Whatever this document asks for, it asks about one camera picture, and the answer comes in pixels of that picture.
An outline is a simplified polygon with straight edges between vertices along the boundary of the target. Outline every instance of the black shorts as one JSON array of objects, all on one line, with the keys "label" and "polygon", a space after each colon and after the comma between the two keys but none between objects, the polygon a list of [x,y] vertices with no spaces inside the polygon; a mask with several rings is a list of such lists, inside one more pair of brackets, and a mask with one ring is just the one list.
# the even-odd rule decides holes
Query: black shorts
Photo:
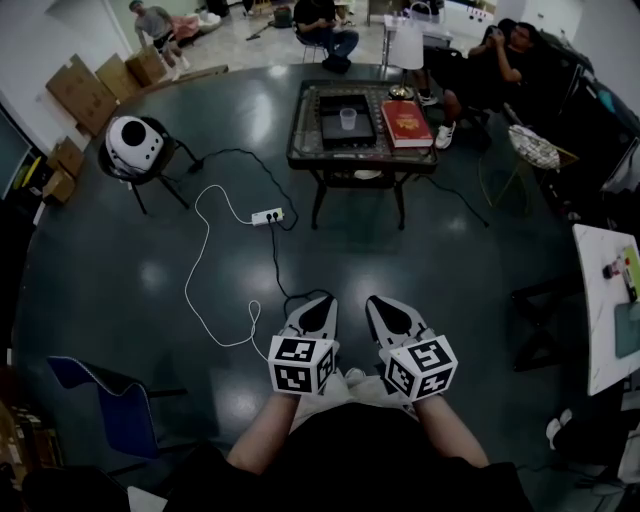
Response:
[{"label": "black shorts", "polygon": [[485,109],[499,103],[499,88],[479,79],[468,59],[425,48],[424,66],[442,90],[453,91],[463,106]]},{"label": "black shorts", "polygon": [[175,41],[176,36],[173,33],[173,30],[169,30],[165,35],[159,37],[158,39],[153,40],[153,46],[157,48],[159,52],[163,52],[171,41]]}]

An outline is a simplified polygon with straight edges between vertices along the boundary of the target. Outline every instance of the black backpack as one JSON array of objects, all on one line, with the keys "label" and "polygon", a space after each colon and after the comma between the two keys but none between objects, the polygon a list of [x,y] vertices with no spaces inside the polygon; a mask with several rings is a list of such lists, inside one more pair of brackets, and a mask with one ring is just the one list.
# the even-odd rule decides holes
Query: black backpack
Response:
[{"label": "black backpack", "polygon": [[329,54],[325,60],[322,61],[322,67],[333,71],[334,73],[344,74],[351,66],[351,61],[346,57],[338,57],[337,55]]}]

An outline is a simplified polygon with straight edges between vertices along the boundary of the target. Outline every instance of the white wall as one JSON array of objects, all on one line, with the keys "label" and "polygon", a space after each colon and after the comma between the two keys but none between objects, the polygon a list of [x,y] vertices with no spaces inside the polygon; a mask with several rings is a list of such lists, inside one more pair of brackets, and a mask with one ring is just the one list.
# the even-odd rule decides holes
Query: white wall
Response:
[{"label": "white wall", "polygon": [[[521,21],[558,37],[564,31],[565,37],[573,41],[584,5],[585,0],[527,0]],[[609,0],[601,0],[600,8],[609,9]]]},{"label": "white wall", "polygon": [[[593,64],[596,78],[640,115],[640,9],[633,0],[587,0],[573,46]],[[640,180],[640,157],[628,186]]]},{"label": "white wall", "polygon": [[44,152],[65,135],[81,148],[87,144],[45,88],[74,53],[91,70],[114,53],[130,55],[103,0],[0,1],[0,101]]},{"label": "white wall", "polygon": [[497,22],[505,18],[522,21],[526,5],[527,0],[499,0],[496,5],[495,19]]}]

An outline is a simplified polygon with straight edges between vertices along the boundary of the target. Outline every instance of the power strip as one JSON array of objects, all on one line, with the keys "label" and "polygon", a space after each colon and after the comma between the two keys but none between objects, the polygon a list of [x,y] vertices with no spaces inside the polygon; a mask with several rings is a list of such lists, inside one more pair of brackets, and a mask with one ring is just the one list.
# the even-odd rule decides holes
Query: power strip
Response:
[{"label": "power strip", "polygon": [[[267,215],[271,214],[271,220],[267,219]],[[255,226],[264,226],[269,222],[282,222],[284,220],[284,212],[282,208],[275,208],[273,210],[265,210],[263,212],[254,213],[251,215],[251,223]]]}]

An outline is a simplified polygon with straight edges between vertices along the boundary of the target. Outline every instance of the plastic cup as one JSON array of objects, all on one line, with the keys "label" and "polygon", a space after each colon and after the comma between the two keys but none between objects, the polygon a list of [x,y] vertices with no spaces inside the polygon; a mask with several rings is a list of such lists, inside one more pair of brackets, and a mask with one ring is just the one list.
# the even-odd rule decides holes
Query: plastic cup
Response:
[{"label": "plastic cup", "polygon": [[353,130],[356,127],[358,113],[352,108],[343,108],[340,111],[340,125],[343,130]]}]

